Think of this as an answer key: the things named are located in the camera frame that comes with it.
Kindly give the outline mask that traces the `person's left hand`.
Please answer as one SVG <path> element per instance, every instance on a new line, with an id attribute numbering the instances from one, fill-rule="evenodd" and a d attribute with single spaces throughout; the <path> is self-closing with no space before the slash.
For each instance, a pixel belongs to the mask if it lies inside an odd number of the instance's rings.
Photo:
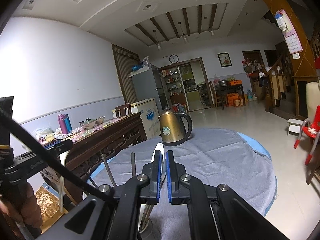
<path id="1" fill-rule="evenodd" d="M 34 190 L 29 183 L 26 183 L 26 185 L 27 199 L 22 202 L 23 205 L 20 211 L 17 211 L 11 202 L 1 196 L 1 213 L 17 239 L 24 239 L 24 237 L 18 229 L 16 222 L 24 222 L 24 224 L 38 229 L 42 225 L 41 209 L 37 204 Z"/>

